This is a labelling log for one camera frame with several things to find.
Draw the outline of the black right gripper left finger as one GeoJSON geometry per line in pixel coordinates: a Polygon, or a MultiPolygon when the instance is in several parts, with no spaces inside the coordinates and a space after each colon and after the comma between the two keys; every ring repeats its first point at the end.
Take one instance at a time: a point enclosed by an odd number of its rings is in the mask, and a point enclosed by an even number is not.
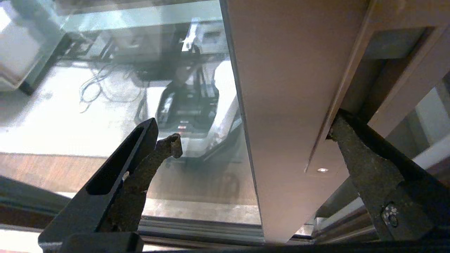
{"type": "Polygon", "coordinates": [[[154,118],[138,124],[39,235],[44,252],[141,252],[139,224],[147,192],[181,135],[159,139],[154,118]]]}

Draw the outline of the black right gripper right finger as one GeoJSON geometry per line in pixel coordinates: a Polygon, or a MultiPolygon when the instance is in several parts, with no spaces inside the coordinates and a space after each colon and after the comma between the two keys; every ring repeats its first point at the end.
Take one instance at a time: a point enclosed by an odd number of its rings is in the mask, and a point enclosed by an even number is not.
{"type": "Polygon", "coordinates": [[[328,133],[384,241],[449,239],[449,188],[347,110],[328,133]]]}

